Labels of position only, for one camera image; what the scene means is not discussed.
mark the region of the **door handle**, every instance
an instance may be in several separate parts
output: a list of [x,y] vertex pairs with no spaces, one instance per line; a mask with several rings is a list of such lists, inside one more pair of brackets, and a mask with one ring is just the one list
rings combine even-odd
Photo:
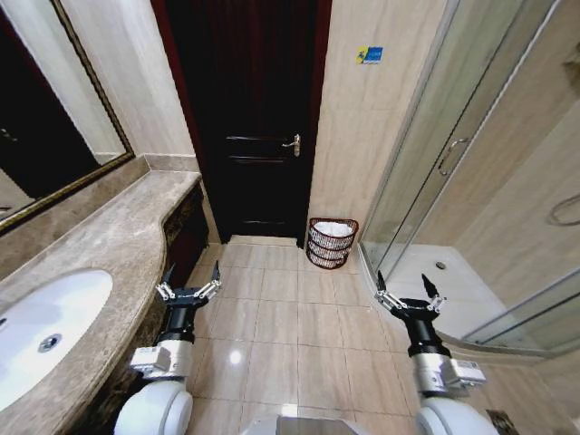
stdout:
[[294,155],[298,157],[300,155],[300,135],[294,135],[294,142],[292,143],[283,143],[282,146],[284,148],[294,147]]
[[443,177],[449,175],[451,168],[443,169],[443,164],[445,163],[447,158],[450,156],[451,152],[453,152],[453,150],[458,145],[458,143],[467,143],[467,142],[469,142],[469,138],[462,138],[462,139],[454,140],[451,143],[451,145],[449,145],[449,147],[447,148],[447,151],[445,151],[445,156],[443,157],[443,159],[441,159],[441,162],[440,162],[439,166],[437,167],[439,174],[441,174]]

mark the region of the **metal frame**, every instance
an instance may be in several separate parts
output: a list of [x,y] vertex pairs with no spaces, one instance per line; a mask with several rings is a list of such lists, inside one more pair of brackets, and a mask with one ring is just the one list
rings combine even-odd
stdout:
[[107,163],[102,165],[100,168],[94,170],[93,172],[83,177],[80,177],[73,183],[55,191],[54,193],[46,197],[37,199],[32,204],[29,204],[28,206],[21,208],[14,214],[1,220],[0,236],[7,233],[11,229],[14,229],[22,225],[24,222],[42,213],[50,206],[57,204],[63,201],[64,199],[70,197],[74,192],[77,192],[78,190],[84,188],[85,186],[88,186],[92,182],[103,177],[108,172],[111,172],[113,169],[118,168],[126,161],[131,160],[135,157],[135,153],[133,152],[131,145],[129,144],[129,140],[127,139],[127,136],[121,126],[121,123],[119,122],[119,119],[117,118],[117,115],[115,114],[111,106],[111,102],[109,101],[109,98],[105,94],[105,91],[102,88],[99,79],[97,78],[96,72],[92,68],[91,61],[89,60],[87,53],[84,51],[84,48],[82,47],[81,40],[79,39],[77,33],[74,31],[73,24],[71,23],[68,14],[66,14],[66,11],[64,10],[61,0],[50,0],[50,1],[51,4],[53,5],[54,11],[56,12],[56,15],[58,16],[59,21],[63,25],[64,31],[66,32],[66,35],[68,36],[69,41],[71,42],[72,47],[74,48],[74,51],[79,56],[79,60],[81,61],[82,67],[89,76],[89,80],[91,81],[92,87],[97,92],[97,96],[99,97],[99,100],[101,101],[104,110],[107,112],[107,116],[111,120],[113,128],[117,132],[117,135],[119,136],[119,139],[121,140],[121,143],[126,152],[124,154],[121,154],[116,159],[108,161]]

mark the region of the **mirror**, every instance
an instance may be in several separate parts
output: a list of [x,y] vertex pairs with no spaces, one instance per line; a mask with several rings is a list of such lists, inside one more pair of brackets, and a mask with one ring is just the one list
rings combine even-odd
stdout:
[[133,157],[59,0],[0,0],[0,232]]

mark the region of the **sink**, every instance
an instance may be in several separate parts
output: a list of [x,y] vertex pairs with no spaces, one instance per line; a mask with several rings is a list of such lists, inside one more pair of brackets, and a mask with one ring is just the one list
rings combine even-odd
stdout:
[[81,339],[112,289],[99,269],[62,275],[0,314],[0,411],[29,392]]

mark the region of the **glass shower door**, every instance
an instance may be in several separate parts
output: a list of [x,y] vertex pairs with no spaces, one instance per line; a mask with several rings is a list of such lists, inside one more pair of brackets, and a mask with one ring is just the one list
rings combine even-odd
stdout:
[[468,333],[486,346],[565,352],[580,344],[580,269]]
[[362,235],[375,274],[404,253],[552,3],[459,2]]

